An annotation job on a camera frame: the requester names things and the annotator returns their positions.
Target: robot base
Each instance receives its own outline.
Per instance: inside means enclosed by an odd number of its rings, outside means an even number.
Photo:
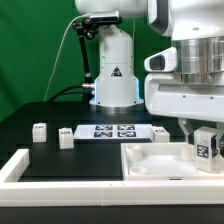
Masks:
[[[117,114],[117,113],[129,113],[134,111],[143,111],[144,110],[144,101],[142,99],[139,100],[135,105],[125,106],[125,107],[108,107],[97,105],[94,102],[90,101],[90,108],[93,111],[98,111],[102,113],[109,113],[109,114]]]

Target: green wall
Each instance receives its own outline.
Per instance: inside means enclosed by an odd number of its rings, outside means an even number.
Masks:
[[[28,102],[43,101],[65,28],[78,14],[73,0],[0,1],[0,120]],[[133,20],[120,28],[132,35]],[[170,46],[158,36],[146,18],[136,20],[135,75],[143,83],[144,59]],[[97,38],[87,42],[90,67],[98,75]],[[69,31],[62,49],[50,95],[83,81],[83,68],[76,33]],[[81,100],[79,96],[72,100]]]

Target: small white block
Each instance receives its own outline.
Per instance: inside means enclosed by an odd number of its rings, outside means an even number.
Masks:
[[[33,125],[33,142],[46,142],[47,141],[47,124],[38,123]]]
[[[62,128],[59,132],[60,149],[74,148],[73,133],[71,128]]]
[[[153,142],[167,143],[170,142],[170,134],[163,127],[152,127]]]

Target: black table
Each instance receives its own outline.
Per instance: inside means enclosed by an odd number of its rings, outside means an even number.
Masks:
[[[47,123],[47,143],[33,144],[32,127],[39,122]],[[164,126],[172,141],[183,140],[177,119],[146,111],[109,115],[93,112],[81,102],[30,103],[0,123],[0,168],[17,149],[29,148],[31,163],[20,181],[122,180],[124,140],[81,140],[75,141],[74,149],[59,149],[58,129],[75,130],[79,124],[153,124]],[[223,219],[224,205],[0,208],[0,223],[184,224],[223,223]]]

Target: warning label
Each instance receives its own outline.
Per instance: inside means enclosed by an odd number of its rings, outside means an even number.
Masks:
[[[114,76],[114,77],[121,77],[122,76],[121,71],[118,68],[118,66],[114,69],[114,71],[113,71],[111,76]]]

